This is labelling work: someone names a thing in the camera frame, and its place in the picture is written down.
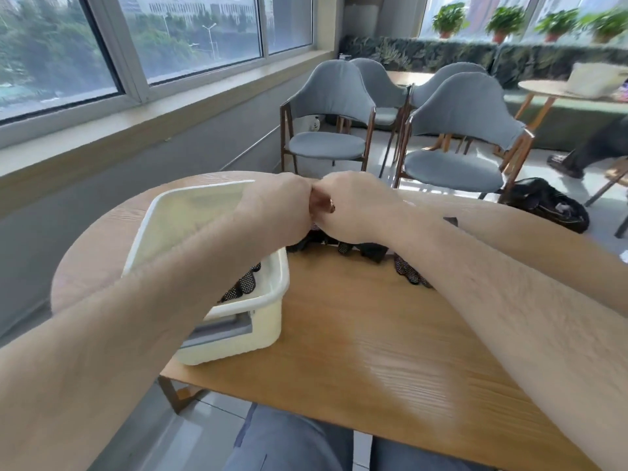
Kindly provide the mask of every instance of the chair backrest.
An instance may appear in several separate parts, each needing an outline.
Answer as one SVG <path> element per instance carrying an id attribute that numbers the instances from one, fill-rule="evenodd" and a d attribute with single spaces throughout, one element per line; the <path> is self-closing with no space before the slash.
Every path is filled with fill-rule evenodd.
<path id="1" fill-rule="evenodd" d="M 420 107 L 427 102 L 432 94 L 436 92 L 436 89 L 448 78 L 454 74 L 460 73 L 483 73 L 487 74 L 479 64 L 473 62 L 453 62 L 446 66 L 443 66 L 434 73 L 432 78 L 425 84 L 420 86 L 412 86 L 410 93 L 410 103 L 415 107 Z"/>
<path id="2" fill-rule="evenodd" d="M 350 62 L 360 70 L 366 91 L 377 107 L 402 107 L 405 104 L 408 90 L 392 82 L 379 62 L 369 58 L 356 58 Z"/>
<path id="3" fill-rule="evenodd" d="M 321 62 L 303 87 L 288 99 L 292 117 L 335 114 L 369 123 L 375 107 L 356 65 L 348 61 Z"/>
<path id="4" fill-rule="evenodd" d="M 446 79 L 415 110 L 412 134 L 459 134 L 510 149 L 525 131 L 506 107 L 497 79 L 483 73 L 459 73 Z"/>

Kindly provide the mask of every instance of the black bag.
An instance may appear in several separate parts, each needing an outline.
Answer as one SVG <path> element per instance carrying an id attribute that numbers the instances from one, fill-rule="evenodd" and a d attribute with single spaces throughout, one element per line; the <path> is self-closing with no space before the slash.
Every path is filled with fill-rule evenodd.
<path id="1" fill-rule="evenodd" d="M 553 221 L 576 233 L 584 233 L 589 226 L 585 207 L 542 178 L 516 181 L 505 196 L 504 205 Z"/>

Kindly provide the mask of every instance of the chair cushion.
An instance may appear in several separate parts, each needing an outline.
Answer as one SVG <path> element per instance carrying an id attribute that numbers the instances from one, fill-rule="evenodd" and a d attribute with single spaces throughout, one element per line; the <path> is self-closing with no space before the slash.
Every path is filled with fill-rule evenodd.
<path id="1" fill-rule="evenodd" d="M 404 161 L 406 174 L 422 183 L 477 193 L 493 193 L 504 185 L 497 165 L 442 150 L 415 150 Z"/>
<path id="2" fill-rule="evenodd" d="M 301 132 L 288 144 L 295 155 L 313 159 L 353 160 L 364 154 L 366 142 L 360 137 L 333 132 Z"/>
<path id="3" fill-rule="evenodd" d="M 375 110 L 375 123 L 378 126 L 392 126 L 397 120 L 396 107 L 378 107 Z"/>

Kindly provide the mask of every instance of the potted plant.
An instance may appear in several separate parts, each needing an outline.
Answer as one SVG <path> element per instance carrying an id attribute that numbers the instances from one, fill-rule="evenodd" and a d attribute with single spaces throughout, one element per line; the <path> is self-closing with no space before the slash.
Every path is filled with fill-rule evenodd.
<path id="1" fill-rule="evenodd" d="M 580 19 L 580 25 L 593 32 L 594 43 L 605 44 L 628 28 L 628 10 L 614 8 L 585 15 Z"/>
<path id="2" fill-rule="evenodd" d="M 534 30 L 545 34 L 546 43 L 553 43 L 578 26 L 578 13 L 577 8 L 550 13 L 536 25 Z"/>
<path id="3" fill-rule="evenodd" d="M 438 10 L 432 20 L 432 28 L 440 34 L 441 39 L 449 39 L 458 33 L 468 22 L 465 22 L 465 4 L 451 3 Z"/>
<path id="4" fill-rule="evenodd" d="M 486 25 L 486 32 L 493 33 L 493 41 L 502 44 L 509 34 L 523 28 L 525 11 L 520 6 L 500 6 Z"/>

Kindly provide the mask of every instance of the window sill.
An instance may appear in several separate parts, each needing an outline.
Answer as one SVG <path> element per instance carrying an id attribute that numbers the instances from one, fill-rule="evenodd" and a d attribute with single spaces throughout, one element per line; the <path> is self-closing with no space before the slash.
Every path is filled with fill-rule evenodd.
<path id="1" fill-rule="evenodd" d="M 0 217 L 300 76 L 333 55 L 310 51 L 0 149 Z"/>

